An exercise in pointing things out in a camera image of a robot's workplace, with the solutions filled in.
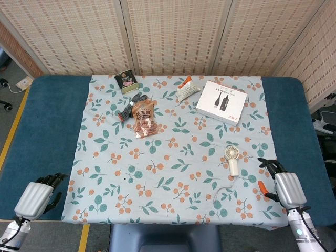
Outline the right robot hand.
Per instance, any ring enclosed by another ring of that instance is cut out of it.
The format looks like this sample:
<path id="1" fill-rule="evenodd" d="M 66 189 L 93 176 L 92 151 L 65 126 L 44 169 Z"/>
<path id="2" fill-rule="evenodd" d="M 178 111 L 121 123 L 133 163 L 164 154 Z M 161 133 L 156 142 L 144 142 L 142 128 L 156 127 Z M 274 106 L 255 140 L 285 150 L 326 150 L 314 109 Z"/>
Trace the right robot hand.
<path id="1" fill-rule="evenodd" d="M 275 193 L 270 193 L 264 183 L 258 181 L 259 189 L 264 197 L 279 202 L 287 210 L 305 206 L 307 199 L 295 173 L 287 172 L 277 160 L 266 160 L 259 157 L 258 161 L 261 162 L 259 167 L 268 170 L 275 184 Z"/>

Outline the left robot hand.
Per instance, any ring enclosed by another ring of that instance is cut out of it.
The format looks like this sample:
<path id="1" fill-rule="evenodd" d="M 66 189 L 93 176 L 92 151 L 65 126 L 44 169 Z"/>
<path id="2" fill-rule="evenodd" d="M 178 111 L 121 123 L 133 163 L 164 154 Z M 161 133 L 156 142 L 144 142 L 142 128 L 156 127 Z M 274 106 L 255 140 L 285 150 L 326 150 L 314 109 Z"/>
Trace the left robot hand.
<path id="1" fill-rule="evenodd" d="M 62 192 L 58 192 L 51 203 L 50 199 L 57 186 L 67 177 L 67 174 L 56 173 L 30 182 L 14 208 L 15 215 L 20 219 L 35 221 L 42 214 L 54 209 L 61 199 Z"/>

